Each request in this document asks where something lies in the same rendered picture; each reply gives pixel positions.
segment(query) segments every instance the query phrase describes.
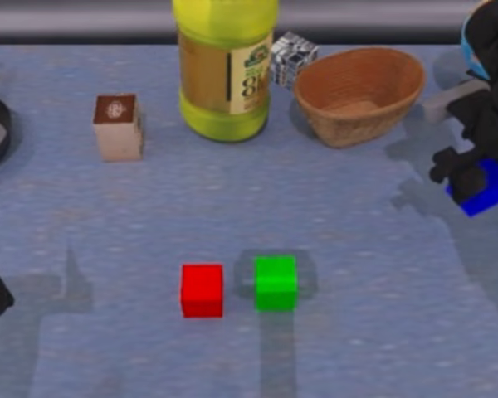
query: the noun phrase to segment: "bottle label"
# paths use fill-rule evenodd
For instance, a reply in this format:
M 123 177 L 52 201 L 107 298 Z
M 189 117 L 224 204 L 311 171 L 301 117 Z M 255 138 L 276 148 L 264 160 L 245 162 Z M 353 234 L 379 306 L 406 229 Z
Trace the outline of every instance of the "bottle label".
M 259 43 L 223 50 L 178 33 L 181 85 L 199 108 L 245 114 L 267 99 L 272 34 Z

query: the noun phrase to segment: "gray tabletop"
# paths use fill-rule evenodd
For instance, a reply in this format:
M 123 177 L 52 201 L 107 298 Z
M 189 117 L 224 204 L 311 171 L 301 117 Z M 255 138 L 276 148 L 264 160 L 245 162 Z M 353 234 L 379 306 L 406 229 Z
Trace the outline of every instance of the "gray tabletop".
M 345 47 L 326 47 L 323 53 Z M 459 50 L 421 58 L 424 95 Z M 0 398 L 498 398 L 498 207 L 468 219 L 427 180 L 457 140 L 419 108 L 387 136 L 321 145 L 273 87 L 252 141 L 178 116 L 174 46 L 0 47 L 16 139 L 0 166 Z M 145 158 L 103 163 L 99 93 L 136 92 Z M 294 315 L 255 313 L 254 254 L 300 259 Z M 179 267 L 225 266 L 226 313 L 181 318 Z

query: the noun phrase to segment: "brown cube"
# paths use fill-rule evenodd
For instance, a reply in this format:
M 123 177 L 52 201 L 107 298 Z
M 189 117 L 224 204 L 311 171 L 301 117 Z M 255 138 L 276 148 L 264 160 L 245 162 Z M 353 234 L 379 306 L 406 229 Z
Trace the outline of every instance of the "brown cube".
M 93 124 L 103 160 L 142 159 L 144 135 L 135 94 L 98 95 Z

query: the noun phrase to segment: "brown label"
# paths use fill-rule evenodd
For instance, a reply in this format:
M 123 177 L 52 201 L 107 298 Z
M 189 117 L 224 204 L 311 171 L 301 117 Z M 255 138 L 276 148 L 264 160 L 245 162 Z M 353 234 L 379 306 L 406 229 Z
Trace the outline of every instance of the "brown label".
M 222 50 L 178 33 L 181 84 L 199 108 L 245 114 L 268 96 L 272 34 L 253 46 Z
M 135 106 L 135 94 L 98 95 L 94 124 L 132 123 Z

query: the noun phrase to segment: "wicker basket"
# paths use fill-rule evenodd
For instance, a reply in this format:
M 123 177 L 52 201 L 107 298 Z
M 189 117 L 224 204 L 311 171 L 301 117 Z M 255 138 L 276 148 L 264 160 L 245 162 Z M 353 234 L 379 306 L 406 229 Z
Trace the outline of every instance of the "wicker basket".
M 413 56 L 365 47 L 310 64 L 297 77 L 294 93 L 321 141 L 345 148 L 387 133 L 425 82 L 424 69 Z

